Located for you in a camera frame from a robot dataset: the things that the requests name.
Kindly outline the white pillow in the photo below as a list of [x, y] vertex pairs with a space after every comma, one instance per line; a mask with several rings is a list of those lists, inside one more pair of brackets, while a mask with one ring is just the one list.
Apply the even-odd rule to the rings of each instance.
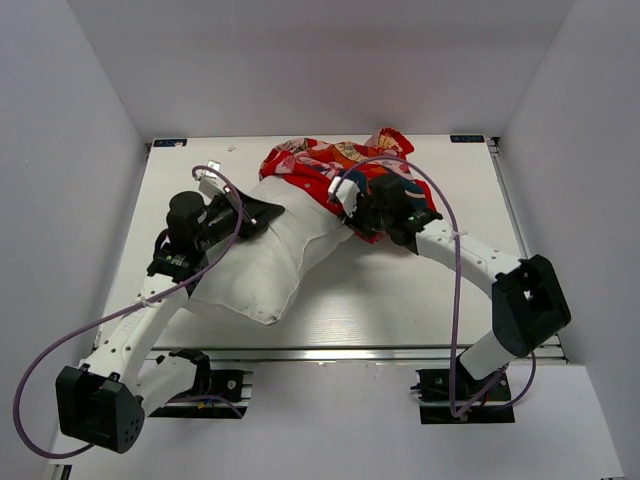
[[294, 303], [301, 281], [353, 232], [308, 193], [270, 176], [249, 196], [285, 208], [262, 233], [237, 241], [202, 277], [186, 309], [214, 319], [278, 323]]

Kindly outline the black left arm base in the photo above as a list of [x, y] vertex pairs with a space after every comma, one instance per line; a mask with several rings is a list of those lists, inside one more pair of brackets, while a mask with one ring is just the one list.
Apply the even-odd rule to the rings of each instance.
[[209, 390], [204, 395], [181, 394], [154, 411], [151, 417], [239, 420], [248, 409], [252, 385], [253, 372], [250, 370], [212, 370]]

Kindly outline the red patterned pillowcase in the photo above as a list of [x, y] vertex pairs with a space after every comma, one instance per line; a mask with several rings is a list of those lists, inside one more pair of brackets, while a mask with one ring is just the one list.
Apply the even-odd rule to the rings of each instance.
[[[405, 193], [414, 211], [405, 223], [412, 236], [411, 242], [395, 244], [416, 251], [416, 235], [427, 223], [440, 220], [442, 215], [437, 212], [430, 187], [416, 178], [406, 163], [407, 156], [413, 151], [412, 143], [390, 127], [380, 129], [364, 143], [330, 143], [300, 137], [273, 147], [259, 167], [259, 179], [276, 176], [285, 180], [308, 193], [346, 225], [347, 216], [342, 208], [328, 199], [328, 187], [332, 179], [340, 176], [352, 180], [360, 192], [366, 193], [372, 179], [396, 174], [404, 179]], [[368, 241], [354, 233], [369, 243], [386, 236], [382, 234]]]

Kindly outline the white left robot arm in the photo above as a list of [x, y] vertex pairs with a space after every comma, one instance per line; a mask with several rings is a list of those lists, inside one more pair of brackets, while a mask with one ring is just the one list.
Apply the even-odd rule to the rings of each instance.
[[118, 321], [110, 336], [55, 382], [61, 432], [116, 453], [127, 452], [146, 417], [175, 398], [211, 391], [209, 357], [179, 348], [143, 365], [160, 334], [185, 306], [206, 268], [208, 251], [250, 239], [284, 213], [283, 206], [246, 194], [218, 193], [211, 201], [193, 191], [174, 195], [138, 295], [141, 306]]

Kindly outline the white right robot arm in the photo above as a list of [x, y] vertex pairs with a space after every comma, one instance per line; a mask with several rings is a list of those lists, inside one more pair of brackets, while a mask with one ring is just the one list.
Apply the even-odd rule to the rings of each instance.
[[336, 178], [328, 192], [355, 232], [384, 233], [396, 245], [459, 272], [490, 299], [490, 330], [458, 355], [451, 374], [459, 396], [477, 397], [490, 374], [528, 356], [570, 323], [569, 306], [546, 257], [520, 259], [455, 230], [408, 190], [403, 178], [383, 175], [366, 188]]

